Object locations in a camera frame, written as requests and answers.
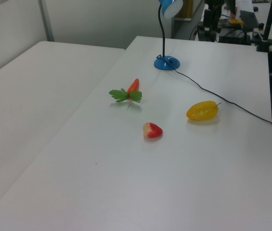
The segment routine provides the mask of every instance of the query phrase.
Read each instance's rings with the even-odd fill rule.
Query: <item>green carrot leaves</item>
[[[131,91],[130,92],[130,98],[138,103],[140,103],[140,100],[142,98],[142,92],[141,91]]]
[[[112,98],[117,100],[117,103],[127,100],[129,97],[136,102],[140,102],[142,98],[141,91],[131,91],[130,94],[128,94],[123,88],[121,88],[121,90],[111,90],[109,94],[112,95]]]

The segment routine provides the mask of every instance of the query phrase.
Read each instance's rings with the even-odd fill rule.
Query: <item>yellow object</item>
[[[229,22],[231,24],[241,24],[244,25],[244,22],[242,20],[237,20],[237,19],[229,19]]]
[[[218,107],[214,101],[204,101],[192,106],[187,117],[192,120],[208,120],[214,118],[218,113]]]

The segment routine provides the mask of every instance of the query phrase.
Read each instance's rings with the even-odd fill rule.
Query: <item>black lamp neck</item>
[[[159,19],[161,31],[163,32],[163,57],[165,57],[165,41],[166,41],[166,39],[165,39],[165,31],[164,31],[163,25],[161,23],[160,10],[161,10],[161,4],[159,5],[159,8],[158,8],[158,19]]]

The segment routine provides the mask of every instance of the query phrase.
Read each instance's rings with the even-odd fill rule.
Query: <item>white wall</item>
[[[0,68],[46,39],[38,0],[0,4]]]
[[[162,37],[158,0],[42,0],[54,41],[126,49],[139,36]],[[171,20],[164,20],[167,38]]]

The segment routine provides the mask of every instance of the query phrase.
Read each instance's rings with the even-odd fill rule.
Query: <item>red strawberry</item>
[[[163,130],[153,123],[145,123],[143,126],[143,134],[147,138],[155,138],[163,134]]]

